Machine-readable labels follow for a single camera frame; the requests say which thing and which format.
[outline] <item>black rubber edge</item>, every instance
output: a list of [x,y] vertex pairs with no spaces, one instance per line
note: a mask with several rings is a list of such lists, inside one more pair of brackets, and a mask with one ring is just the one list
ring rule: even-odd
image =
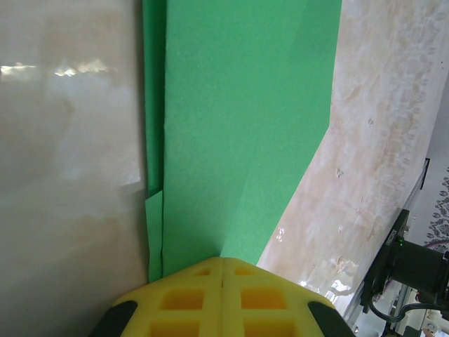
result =
[[337,310],[320,302],[307,303],[324,337],[354,337]]
[[108,309],[88,337],[120,337],[137,307],[137,302],[127,300]]

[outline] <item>white marble surface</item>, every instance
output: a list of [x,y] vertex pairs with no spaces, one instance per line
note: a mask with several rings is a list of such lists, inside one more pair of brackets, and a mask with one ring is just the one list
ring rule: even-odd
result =
[[1,2],[2,336],[86,336],[147,280],[139,5]]
[[449,1],[343,0],[330,127],[258,265],[343,313],[424,163]]

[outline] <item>green panel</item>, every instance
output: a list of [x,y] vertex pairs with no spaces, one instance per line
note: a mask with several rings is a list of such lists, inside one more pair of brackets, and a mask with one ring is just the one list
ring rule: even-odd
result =
[[168,1],[164,275],[257,262],[328,127],[340,6]]
[[145,137],[149,195],[162,190],[166,0],[143,0]]
[[162,206],[162,191],[145,201],[149,246],[148,280],[150,282],[162,277]]

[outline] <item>black cable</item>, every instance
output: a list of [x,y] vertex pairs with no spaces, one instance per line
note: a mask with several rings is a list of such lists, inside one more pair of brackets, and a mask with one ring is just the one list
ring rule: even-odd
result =
[[368,307],[370,307],[370,309],[374,312],[374,314],[380,318],[382,318],[383,320],[390,322],[390,323],[397,323],[399,321],[401,321],[405,316],[406,316],[406,312],[410,311],[410,310],[416,310],[416,309],[429,309],[429,310],[440,310],[440,311],[449,311],[446,307],[443,307],[442,305],[437,305],[437,304],[426,304],[426,303],[413,303],[413,304],[407,304],[404,305],[401,309],[401,311],[399,312],[399,315],[397,316],[390,316],[390,315],[386,315],[382,312],[380,312],[378,309],[376,309],[376,307],[374,306],[374,297],[373,296],[371,298],[371,300],[368,302]]

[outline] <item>green foam sheet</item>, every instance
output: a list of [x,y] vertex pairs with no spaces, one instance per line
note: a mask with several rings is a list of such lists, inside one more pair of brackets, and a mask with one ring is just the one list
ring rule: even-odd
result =
[[326,132],[340,0],[168,0],[163,274],[256,263]]

